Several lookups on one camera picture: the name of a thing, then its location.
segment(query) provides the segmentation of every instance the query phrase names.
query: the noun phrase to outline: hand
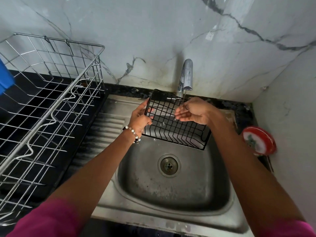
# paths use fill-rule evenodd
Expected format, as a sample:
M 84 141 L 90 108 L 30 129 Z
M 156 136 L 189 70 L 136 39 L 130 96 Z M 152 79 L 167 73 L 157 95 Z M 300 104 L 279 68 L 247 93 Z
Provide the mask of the hand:
M 199 97 L 193 97 L 180 105 L 174 115 L 180 121 L 194 121 L 198 124 L 209 124 L 211 115 L 220 112 L 216 107 L 207 103 Z
M 142 132 L 144 131 L 144 128 L 146 125 L 151 125 L 152 121 L 151 119 L 144 115 L 145 108 L 147 106 L 148 100 L 145 100 L 143 103 L 141 103 L 133 112 L 130 119 L 130 123 L 128 124 L 128 127 L 131 127 L 135 133 L 138 135 L 138 137 L 142 136 Z

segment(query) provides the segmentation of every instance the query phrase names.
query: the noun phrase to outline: forearm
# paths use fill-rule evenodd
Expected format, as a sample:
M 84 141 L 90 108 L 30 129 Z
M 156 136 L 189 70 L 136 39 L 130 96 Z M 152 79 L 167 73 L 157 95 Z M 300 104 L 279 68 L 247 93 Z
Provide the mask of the forearm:
M 89 220 L 120 161 L 135 140 L 131 131 L 123 131 L 104 151 L 62 184 L 48 199 L 62 198 L 77 210 L 80 221 Z
M 208 126 L 225 162 L 247 221 L 254 232 L 284 219 L 303 220 L 300 211 L 275 177 L 219 112 Z

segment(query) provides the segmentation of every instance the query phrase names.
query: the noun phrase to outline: beaded bracelet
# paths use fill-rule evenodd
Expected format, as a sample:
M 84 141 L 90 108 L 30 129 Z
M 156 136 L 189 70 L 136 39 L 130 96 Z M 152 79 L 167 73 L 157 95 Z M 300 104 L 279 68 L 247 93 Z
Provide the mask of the beaded bracelet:
M 135 135 L 135 141 L 134 141 L 133 143 L 139 144 L 140 138 L 139 138 L 138 135 L 135 133 L 135 131 L 134 131 L 131 127 L 128 127 L 128 126 L 123 127 L 123 130 L 126 130 L 126 129 L 131 130 L 131 132 Z

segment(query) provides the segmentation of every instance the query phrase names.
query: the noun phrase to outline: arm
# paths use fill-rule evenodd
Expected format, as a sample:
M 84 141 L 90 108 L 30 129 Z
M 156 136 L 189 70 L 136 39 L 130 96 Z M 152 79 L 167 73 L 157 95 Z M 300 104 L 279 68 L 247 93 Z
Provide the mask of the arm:
M 180 121 L 207 124 L 211 129 L 247 222 L 256 236 L 277 221 L 304 220 L 293 200 L 217 108 L 194 97 L 180 106 L 175 116 Z
M 144 115 L 147 101 L 148 99 L 133 111 L 128 124 L 139 137 L 142 135 L 142 129 L 152 123 L 151 119 Z M 104 151 L 54 191 L 48 200 L 64 199 L 71 203 L 83 226 L 89 220 L 119 163 L 134 141 L 135 135 L 130 130 L 124 130 Z

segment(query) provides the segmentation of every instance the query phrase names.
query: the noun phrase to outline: wire grid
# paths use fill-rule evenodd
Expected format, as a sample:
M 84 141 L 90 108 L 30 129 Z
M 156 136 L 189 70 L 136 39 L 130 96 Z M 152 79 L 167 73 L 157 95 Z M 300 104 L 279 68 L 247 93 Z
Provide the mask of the wire grid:
M 153 123 L 145 127 L 144 135 L 204 150 L 211 131 L 193 121 L 176 120 L 174 111 L 182 102 L 182 98 L 155 89 L 145 111 L 153 118 Z
M 0 96 L 1 226 L 16 223 L 56 187 L 70 158 L 67 143 L 104 94 L 103 50 L 21 33 L 0 42 L 0 58 L 15 73 L 14 86 Z

